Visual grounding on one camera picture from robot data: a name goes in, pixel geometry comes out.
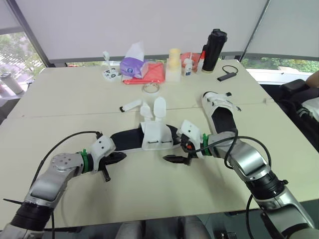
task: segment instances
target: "black cable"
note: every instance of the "black cable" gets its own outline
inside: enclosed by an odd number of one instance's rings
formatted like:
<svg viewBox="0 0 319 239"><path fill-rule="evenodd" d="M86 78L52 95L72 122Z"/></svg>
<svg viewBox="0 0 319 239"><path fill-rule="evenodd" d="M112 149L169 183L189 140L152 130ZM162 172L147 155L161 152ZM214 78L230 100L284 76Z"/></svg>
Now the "black cable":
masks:
<svg viewBox="0 0 319 239"><path fill-rule="evenodd" d="M233 139L233 142L231 143L231 146L229 147L228 151L226 152L226 155L225 155L225 158L224 158L224 164L229 169L233 169L233 167L229 166L227 164L227 159L228 159L228 157L230 155L230 152L233 150L233 148L234 148L234 146L236 144L237 138L238 138L238 129L234 128L233 131L235 132L235 137Z"/></svg>
<svg viewBox="0 0 319 239"><path fill-rule="evenodd" d="M65 137L63 140L61 140L60 142L58 142L53 148L51 148L51 150L45 155L45 157L41 160L39 166L38 166L38 169L36 170L36 173L33 177L33 180L32 180L32 183L31 183L31 186L34 184L34 182L36 181L38 175L39 175L39 172L44 164L44 162L46 161L46 159L48 158L48 156L53 152L53 150L55 150L61 143L63 143L64 141L66 141L67 139L73 137L73 136L76 136L76 135L79 135L79 134L83 134L83 133L95 133L96 135L99 135L100 132L98 131L81 131L81 132L77 132L77 133L74 133L74 134L71 134L67 137Z"/></svg>
<svg viewBox="0 0 319 239"><path fill-rule="evenodd" d="M19 202L19 201L7 199L7 198L3 198L2 200L6 201L6 202L10 202L10 203L19 204L19 205L22 205L22 203L23 203L23 202Z"/></svg>
<svg viewBox="0 0 319 239"><path fill-rule="evenodd" d="M231 65L226 65L226 66L223 66L222 67L222 70L224 71L224 72L226 72L226 74L229 74L230 72L228 72L228 71L226 71L225 69L224 69L224 67L232 67L232 68L234 68L235 70L236 70L236 74L238 73L238 68L237 67L235 67L235 66L231 66Z"/></svg>
<svg viewBox="0 0 319 239"><path fill-rule="evenodd" d="M250 207L250 203L251 203L251 200L252 200L252 199L253 199L253 195L251 194L251 195L249 196L249 199L248 199L248 202L247 202L246 213L245 213L246 228L247 228L247 232L248 232L248 235L249 235L249 238L250 238L250 239L254 239L254 236L253 236L252 233L251 233L250 224L249 224L249 207Z"/></svg>
<svg viewBox="0 0 319 239"><path fill-rule="evenodd" d="M52 239L55 238L55 226L54 226L54 214L51 214L51 224L52 224Z"/></svg>
<svg viewBox="0 0 319 239"><path fill-rule="evenodd" d="M53 148L51 148L51 150L45 155L45 157L41 160L39 166L38 166L38 169L36 170L36 173L33 177L33 180L32 180L32 183L31 183L31 186L30 188L32 187L32 185L34 184L34 182L36 181L38 175L39 175L39 172L42 168L42 166L44 165L46 159L48 158L48 156L61 144L63 143L64 141L68 140L69 138L73 137L73 136L76 136L76 135L79 135L79 134L84 134L84 133L95 133L97 137L100 137L102 134L98 131L81 131L81 132L77 132L77 133L74 133L74 134L71 134L67 137L65 137L64 139L62 139L60 142L58 142L56 145L54 145ZM52 222L52 239L55 238L55 226L54 226L54 214L52 212L51 214L51 222Z"/></svg>
<svg viewBox="0 0 319 239"><path fill-rule="evenodd" d="M211 147L215 147L216 145L220 144L220 143L223 143L223 142L226 142L226 141L229 141L229 140L232 140L234 139L235 137L229 137L229 138L225 138L225 139L222 139L222 140L219 140L219 141L216 141L214 143L211 143L203 148L199 148L199 149L196 149L196 150L187 150L187 148L184 147L184 151L186 153L197 153L197 152L201 152L207 148L211 148ZM260 146L262 146L262 148L264 149L264 151L266 152L266 155L267 155L267 158L268 158L268 164L269 166L271 167L271 157L270 157L270 153L267 149L267 147L259 140L253 138L253 137L249 137L249 136L238 136L237 139L241 139L241 138L244 138L244 139L249 139L249 140L252 140L252 141L255 141L256 143L258 143Z"/></svg>

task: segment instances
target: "red cloth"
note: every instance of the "red cloth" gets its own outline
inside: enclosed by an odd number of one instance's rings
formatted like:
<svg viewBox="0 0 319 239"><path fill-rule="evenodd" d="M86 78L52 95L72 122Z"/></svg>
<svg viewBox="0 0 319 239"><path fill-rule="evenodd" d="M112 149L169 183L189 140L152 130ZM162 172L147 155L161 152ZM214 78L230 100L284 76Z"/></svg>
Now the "red cloth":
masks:
<svg viewBox="0 0 319 239"><path fill-rule="evenodd" d="M132 78L129 80L124 80L125 84L146 84L146 83L162 83L165 80L164 76L164 64L159 63L149 63L149 71L146 73L144 78Z"/></svg>

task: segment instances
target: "black cable with plug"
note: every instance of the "black cable with plug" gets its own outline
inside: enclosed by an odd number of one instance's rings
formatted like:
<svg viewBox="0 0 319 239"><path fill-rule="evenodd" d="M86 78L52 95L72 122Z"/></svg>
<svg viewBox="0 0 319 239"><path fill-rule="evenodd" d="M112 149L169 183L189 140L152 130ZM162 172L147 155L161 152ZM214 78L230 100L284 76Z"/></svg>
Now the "black cable with plug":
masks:
<svg viewBox="0 0 319 239"><path fill-rule="evenodd" d="M236 72L228 72L228 71L226 71L226 70L224 69L225 67L232 67L232 68L234 68L234 69L236 70ZM221 76L221 77L218 77L217 79L218 79L219 81L227 80L227 79L229 79L229 78L231 78L231 77L236 76L237 73L238 73L238 68L235 67L235 66L231 66L231 65L225 65L225 66L223 66L223 67L222 67L222 70L226 73L226 75L223 75L223 76Z"/></svg>

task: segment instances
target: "green ring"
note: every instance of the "green ring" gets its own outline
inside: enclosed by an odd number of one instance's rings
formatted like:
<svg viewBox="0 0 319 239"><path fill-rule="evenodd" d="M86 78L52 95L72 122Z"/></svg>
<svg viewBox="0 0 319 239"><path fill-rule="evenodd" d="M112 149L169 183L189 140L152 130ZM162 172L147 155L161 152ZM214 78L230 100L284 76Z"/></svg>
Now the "green ring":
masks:
<svg viewBox="0 0 319 239"><path fill-rule="evenodd" d="M206 136L206 134L203 134L203 146L206 147L208 146L208 137ZM209 152L208 148L204 149L205 155L207 156L211 156L211 153Z"/></svg>
<svg viewBox="0 0 319 239"><path fill-rule="evenodd" d="M82 158L83 158L83 170L82 173L86 173L89 171L89 162L88 162L88 154L86 153L86 149L83 149L83 152L81 152Z"/></svg>

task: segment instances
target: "tree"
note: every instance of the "tree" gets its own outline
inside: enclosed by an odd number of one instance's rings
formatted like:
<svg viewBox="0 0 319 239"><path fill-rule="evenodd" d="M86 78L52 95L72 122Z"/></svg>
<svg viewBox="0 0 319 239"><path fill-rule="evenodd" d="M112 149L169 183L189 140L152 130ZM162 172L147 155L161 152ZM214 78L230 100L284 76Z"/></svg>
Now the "tree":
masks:
<svg viewBox="0 0 319 239"><path fill-rule="evenodd" d="M44 65L23 32L0 35L0 61L14 66L8 69L0 67L0 72L10 71L13 75L17 72L36 76Z"/></svg>

